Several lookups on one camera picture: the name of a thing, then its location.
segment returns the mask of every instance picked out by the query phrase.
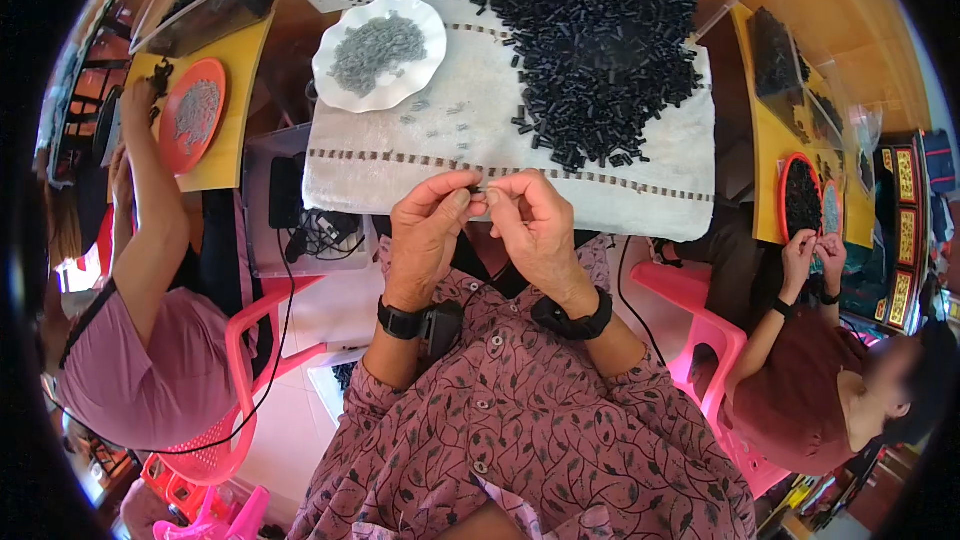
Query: white tile floor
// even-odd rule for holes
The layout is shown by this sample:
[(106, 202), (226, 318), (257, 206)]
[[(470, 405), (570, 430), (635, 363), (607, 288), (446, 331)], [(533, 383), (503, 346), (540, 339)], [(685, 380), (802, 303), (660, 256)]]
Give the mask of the white tile floor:
[[(614, 310), (641, 338), (640, 322), (623, 305), (617, 293), (617, 271), (623, 252), (623, 238), (609, 249)], [(649, 260), (646, 240), (633, 238), (623, 268), (623, 292), (630, 305), (651, 327), (666, 360), (680, 354), (690, 330), (690, 316), (630, 280), (638, 261)], [(327, 342), (331, 350), (364, 346), (370, 342), (377, 315), (377, 301), (383, 293), (379, 264), (361, 271), (337, 272), (296, 294), (291, 309), (290, 329), (283, 354)], [(279, 308), (286, 312), (286, 303)], [(313, 388), (307, 369), (321, 364), (328, 355), (316, 357), (299, 371), (278, 378), (270, 397), (258, 411), (256, 436), (246, 461), (237, 474), (240, 486), (265, 486), (270, 490), (267, 521), (284, 528), (292, 523), (297, 505), (304, 497), (320, 462), (336, 433), (336, 425)]]

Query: brown dotted stripe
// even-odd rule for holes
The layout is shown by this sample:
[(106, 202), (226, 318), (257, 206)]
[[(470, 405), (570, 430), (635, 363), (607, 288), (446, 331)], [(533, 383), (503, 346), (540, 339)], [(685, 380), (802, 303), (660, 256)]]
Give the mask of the brown dotted stripe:
[(472, 25), (470, 23), (444, 23), (444, 28), (448, 30), (466, 30), (466, 31), (476, 31), (481, 34), (489, 34), (494, 38), (506, 39), (510, 37), (509, 32), (496, 30), (491, 27), (484, 27), (483, 25)]
[[(407, 163), (409, 165), (420, 164), (426, 167), (435, 167), (450, 171), (456, 170), (475, 170), (486, 177), (503, 177), (510, 174), (519, 174), (522, 169), (518, 167), (485, 167), (482, 164), (470, 164), (469, 162), (459, 162), (452, 159), (441, 159), (439, 157), (425, 157), (421, 155), (408, 155), (402, 152), (378, 152), (370, 150), (327, 150), (323, 148), (310, 148), (308, 154), (318, 159), (339, 159), (352, 161), (388, 161), (393, 163)], [(587, 182), (596, 182), (599, 184), (609, 184), (610, 186), (620, 186), (629, 188), (639, 195), (660, 195), (661, 197), (681, 198), (683, 200), (693, 200), (698, 202), (714, 202), (712, 194), (703, 194), (701, 192), (687, 192), (683, 190), (670, 189), (668, 187), (649, 186), (632, 180), (626, 180), (616, 175), (606, 175), (603, 173), (593, 173), (590, 171), (578, 171), (569, 173), (558, 169), (540, 169), (539, 172), (551, 179), (575, 179), (586, 180)]]

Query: white plate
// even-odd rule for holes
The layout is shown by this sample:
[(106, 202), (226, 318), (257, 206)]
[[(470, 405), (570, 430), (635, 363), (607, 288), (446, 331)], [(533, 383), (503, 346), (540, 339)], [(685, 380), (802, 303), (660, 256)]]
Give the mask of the white plate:
[[(392, 16), (395, 11), (423, 32), (423, 47), (426, 58), (421, 61), (400, 64), (404, 71), (401, 77), (389, 72), (376, 78), (376, 88), (361, 98), (356, 93), (343, 90), (328, 72), (333, 67), (334, 51), (347, 37), (347, 28), (360, 28), (375, 17)], [(331, 107), (364, 113), (396, 107), (410, 95), (424, 90), (437, 68), (447, 56), (447, 30), (437, 11), (422, 0), (374, 0), (366, 6), (357, 6), (343, 13), (340, 22), (323, 32), (319, 50), (313, 55), (313, 78), (319, 99)]]

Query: red plate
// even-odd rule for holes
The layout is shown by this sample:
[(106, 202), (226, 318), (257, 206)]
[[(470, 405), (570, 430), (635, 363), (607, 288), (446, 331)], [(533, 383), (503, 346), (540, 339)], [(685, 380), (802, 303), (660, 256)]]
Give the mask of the red plate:
[[(203, 141), (194, 142), (192, 146), (187, 146), (186, 141), (190, 138), (189, 134), (180, 134), (177, 136), (177, 111), (180, 110), (181, 102), (187, 91), (199, 81), (211, 81), (217, 85), (220, 91), (220, 101), (217, 105), (217, 114), (213, 117), (213, 125), (210, 126), (210, 132)], [(170, 168), (174, 175), (183, 175), (192, 170), (200, 159), (207, 152), (210, 141), (217, 133), (217, 125), (220, 124), (220, 114), (224, 111), (224, 102), (227, 100), (227, 73), (224, 71), (223, 64), (208, 57), (200, 59), (186, 70), (183, 77), (170, 90), (167, 97), (167, 104), (163, 107), (163, 113), (160, 115), (159, 146), (160, 156), (163, 162)]]
[[(790, 242), (790, 233), (788, 231), (789, 228), (786, 226), (786, 178), (787, 174), (790, 172), (790, 165), (792, 165), (794, 161), (802, 161), (806, 163), (808, 167), (810, 167), (810, 178), (813, 180), (813, 185), (817, 188), (817, 198), (820, 199), (820, 208), (823, 210), (824, 194), (820, 189), (820, 178), (817, 177), (817, 170), (813, 168), (813, 163), (810, 162), (810, 159), (807, 158), (807, 155), (802, 152), (793, 153), (787, 158), (786, 164), (783, 166), (783, 173), (780, 174), (779, 187), (776, 190), (776, 218), (779, 220), (780, 234), (784, 238), (784, 244)], [(820, 235), (821, 230), (817, 230), (818, 236)]]

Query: white towel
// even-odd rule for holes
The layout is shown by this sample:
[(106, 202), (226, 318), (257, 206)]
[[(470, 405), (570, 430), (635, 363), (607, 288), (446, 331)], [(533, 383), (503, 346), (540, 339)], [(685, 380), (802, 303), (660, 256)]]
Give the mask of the white towel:
[[(307, 208), (385, 215), (417, 184), (450, 169), (486, 179), (543, 170), (573, 205), (578, 229), (702, 237), (714, 213), (714, 100), (707, 50), (696, 46), (702, 88), (643, 129), (650, 162), (605, 168), (587, 162), (575, 174), (533, 150), (533, 133), (510, 123), (525, 88), (503, 46), (507, 30), (466, 0), (434, 0), (447, 27), (446, 58), (430, 84), (386, 111), (361, 114), (317, 102), (303, 175)], [(584, 134), (593, 133), (583, 130)]]

